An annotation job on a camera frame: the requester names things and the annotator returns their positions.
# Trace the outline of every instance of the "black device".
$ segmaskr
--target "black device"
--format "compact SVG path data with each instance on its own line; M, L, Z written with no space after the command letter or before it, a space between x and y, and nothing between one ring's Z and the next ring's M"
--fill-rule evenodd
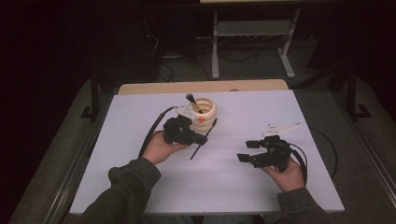
M237 154L239 161L250 162L255 168L276 166L279 169L279 172L284 172L286 169L288 169L288 160L290 154L292 153L300 163L303 171L304 182L306 184L306 162L303 161L300 154L296 150L291 149L290 146L294 146L293 144L289 144L285 140L280 139L279 135L266 136L264 139L259 141L246 141L246 144L247 148L264 147L267 149L267 152L253 156L248 154Z
M192 125L191 119L178 115L176 118L170 118L163 125L163 139L166 143L180 143L183 145L191 145L196 143L203 146L207 142L206 136L190 129Z

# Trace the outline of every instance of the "white plastic piece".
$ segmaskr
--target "white plastic piece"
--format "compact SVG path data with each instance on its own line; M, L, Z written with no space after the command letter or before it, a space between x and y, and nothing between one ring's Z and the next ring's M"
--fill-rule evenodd
M184 116L188 119L192 119L192 120L198 119L198 117L194 113L194 110L192 109L192 105L183 105L180 107L176 107L174 110L179 115Z
M299 127L301 127L300 122L294 124L268 124L267 130L262 134L262 136L274 136Z

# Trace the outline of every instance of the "floor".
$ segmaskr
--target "floor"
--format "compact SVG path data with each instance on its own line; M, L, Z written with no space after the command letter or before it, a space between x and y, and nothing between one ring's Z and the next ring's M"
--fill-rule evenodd
M271 38L225 39L219 57L220 79L282 78L293 86L319 72L306 66L316 40L297 39L291 43L288 53L296 78L287 78L276 52L281 43L282 39ZM168 49L157 82L211 79L209 44L210 40L203 40L199 48L201 53L194 58L180 55L177 49ZM394 223L396 203L391 190L395 188L391 181L396 178L393 162L396 158L395 122L375 99L370 86L361 79L357 81L356 103L364 105L372 117L353 121L345 111L346 87L340 92L329 91L326 86L331 77L308 88L294 90L346 208L344 212L329 214L331 223ZM67 224L76 220L77 217L67 210L89 161L87 152L100 132L111 97L100 93L101 111L96 122L82 119L82 111L91 105L91 83L85 83L10 223ZM277 217L276 213L267 214L265 223L275 223Z

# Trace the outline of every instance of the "black wire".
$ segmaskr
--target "black wire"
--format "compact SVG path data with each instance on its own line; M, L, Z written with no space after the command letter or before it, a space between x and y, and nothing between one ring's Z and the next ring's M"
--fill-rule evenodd
M213 127L215 127L216 122L218 122L218 119L213 120L212 127L210 127L209 131L207 131L207 133L205 134L205 137L207 137L209 135L209 133L212 131ZM198 152L200 147L201 147L201 145L199 145L198 148L195 149L194 153L192 153L190 160L192 160L192 158L194 158L195 154Z
M161 71L163 74L169 76L169 78L165 78L165 77L163 77L163 76L160 74L161 78L163 78L163 80L164 80L165 82L169 82L169 81L173 80L173 78L174 78L174 73L175 73L174 70L173 70L173 68L170 67L170 66L167 65L167 64L164 64L164 63L161 63L161 65L164 66L164 67L166 67L166 68L168 68L168 69L170 70L170 73L167 73L167 72L163 71L163 70L161 69L161 67L160 67L160 71Z
M300 149L299 147L297 147L297 148L303 153L304 158L305 158L305 167L308 168L308 160L306 159L305 153L304 153L303 150Z
M161 122L161 120L163 120L163 117L165 117L166 113L168 113L169 111L171 111L173 108L175 108L175 106L169 107L167 108L165 111L163 111L160 116L157 118L157 120L155 120L155 122L152 124L151 128L148 131L148 134L146 135L145 141L143 142L142 147L140 148L140 152L139 152L139 156L138 158L143 156L143 152L145 152L146 147L149 144L149 140L151 139L151 137L153 136L154 130L157 128L158 124Z
M337 150L334 146L334 144L332 143L332 141L322 132L320 132L319 130L309 127L309 129L314 130L315 132L319 133L320 135L322 135L332 146L332 151L334 152L334 157L335 157L335 162L334 162L334 170L332 171L332 174L330 175L330 177L333 179L335 176L335 173L337 172L337 168L338 168L338 153Z
M204 70L207 80L210 81L210 76L207 73L206 69L202 65L200 65L198 62L183 60L183 61L171 61L171 62L166 62L166 63L193 63L195 65L198 65L199 67L201 67Z

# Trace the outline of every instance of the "dark background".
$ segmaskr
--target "dark background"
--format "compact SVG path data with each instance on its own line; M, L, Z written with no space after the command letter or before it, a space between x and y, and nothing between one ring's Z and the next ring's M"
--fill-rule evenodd
M86 7L106 3L79 2ZM147 22L145 13L87 16L69 3L1 1L2 223L12 215L74 97L93 71L107 92L126 82L150 82L157 70L155 59L148 54L145 32L192 55L195 37L211 32L208 11L157 12ZM122 4L134 2L108 1L109 6ZM351 59L358 76L372 86L378 101L395 119L393 12L394 7L364 1L341 7L304 7L295 37L318 39L312 67L325 69L346 56ZM223 15L235 19L234 12ZM248 15L253 19L261 16Z

